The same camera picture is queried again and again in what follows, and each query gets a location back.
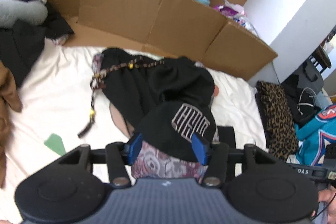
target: round pad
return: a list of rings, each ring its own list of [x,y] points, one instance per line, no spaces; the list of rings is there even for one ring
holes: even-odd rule
[[[105,198],[105,186],[94,175],[71,165],[42,169],[16,189],[22,216],[33,223],[73,223],[91,215]]]
[[[315,185],[293,170],[260,166],[230,182],[227,198],[245,216],[268,223],[287,223],[310,217],[318,202]]]

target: cardboard box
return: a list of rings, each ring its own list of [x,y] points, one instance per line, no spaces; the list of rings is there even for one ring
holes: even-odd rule
[[[75,31],[65,46],[122,47],[187,56],[250,79],[277,54],[262,40],[194,0],[48,0]]]

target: bed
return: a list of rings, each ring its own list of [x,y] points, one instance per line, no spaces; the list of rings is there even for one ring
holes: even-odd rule
[[[88,119],[92,58],[104,48],[60,47],[47,40],[45,43],[44,51],[19,90],[23,111],[10,113],[13,130],[6,150],[5,187],[0,190],[0,220],[12,223],[21,221],[13,198],[16,186],[58,158],[43,144],[51,133],[61,136],[66,151],[82,143],[89,143],[92,149],[98,149],[115,141],[127,142],[127,138],[113,124],[110,102],[101,91],[97,93],[95,101],[95,125],[84,138],[77,137]],[[253,143],[266,149],[253,88],[244,80],[223,72],[211,69],[209,72],[219,87],[219,95],[214,98],[211,108],[216,124],[234,127],[237,148]],[[93,172],[102,181],[108,182],[105,166],[95,165]],[[239,172],[240,167],[236,166],[236,174]]]

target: embroidered logo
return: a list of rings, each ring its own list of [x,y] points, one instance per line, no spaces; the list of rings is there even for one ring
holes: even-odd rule
[[[203,137],[210,122],[197,107],[184,103],[172,119],[171,125],[177,133],[191,142],[195,132]]]
[[[317,119],[321,122],[327,122],[336,117],[336,105],[328,106],[325,110],[317,114]]]

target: brown fabric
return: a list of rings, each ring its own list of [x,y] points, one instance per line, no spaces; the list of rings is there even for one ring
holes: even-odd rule
[[[0,187],[6,175],[5,145],[11,132],[6,103],[16,112],[22,110],[22,103],[16,91],[16,84],[11,71],[0,61]]]
[[[284,89],[267,82],[257,82],[256,87],[267,118],[265,130],[270,133],[269,152],[286,161],[290,154],[296,153],[298,139]]]

